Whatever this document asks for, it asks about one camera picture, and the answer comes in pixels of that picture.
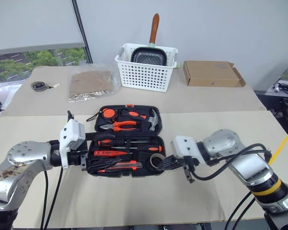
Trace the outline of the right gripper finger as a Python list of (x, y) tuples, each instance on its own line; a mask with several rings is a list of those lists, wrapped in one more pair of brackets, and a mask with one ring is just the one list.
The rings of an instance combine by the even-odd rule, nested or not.
[(174, 155), (170, 155), (163, 159), (163, 164), (182, 164), (183, 159), (176, 158)]
[(167, 171), (167, 170), (174, 170), (177, 168), (181, 168), (182, 164), (178, 162), (161, 162), (157, 166), (158, 171)]

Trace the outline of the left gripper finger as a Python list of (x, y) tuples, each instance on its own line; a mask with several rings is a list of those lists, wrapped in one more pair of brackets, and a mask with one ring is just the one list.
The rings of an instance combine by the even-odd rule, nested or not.
[(90, 132), (85, 134), (85, 138), (87, 141), (99, 141), (104, 139), (115, 138), (115, 135), (111, 133)]
[(86, 164), (86, 171), (89, 174), (97, 173), (100, 170), (104, 170), (109, 168), (110, 166), (118, 163), (118, 159), (99, 159), (99, 160), (91, 160)]

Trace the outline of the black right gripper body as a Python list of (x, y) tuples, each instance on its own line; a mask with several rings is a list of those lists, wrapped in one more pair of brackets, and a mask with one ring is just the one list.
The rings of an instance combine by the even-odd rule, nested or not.
[(195, 180), (192, 178), (192, 173), (195, 171), (195, 166), (199, 165), (199, 161), (191, 156), (184, 156), (182, 167), (189, 183), (193, 183)]

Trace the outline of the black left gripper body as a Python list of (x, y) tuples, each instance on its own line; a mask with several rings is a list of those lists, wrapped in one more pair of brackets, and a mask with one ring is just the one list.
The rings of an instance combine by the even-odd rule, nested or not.
[(81, 157), (85, 157), (87, 143), (85, 140), (85, 127), (74, 119), (70, 110), (66, 124), (66, 167), (81, 165)]

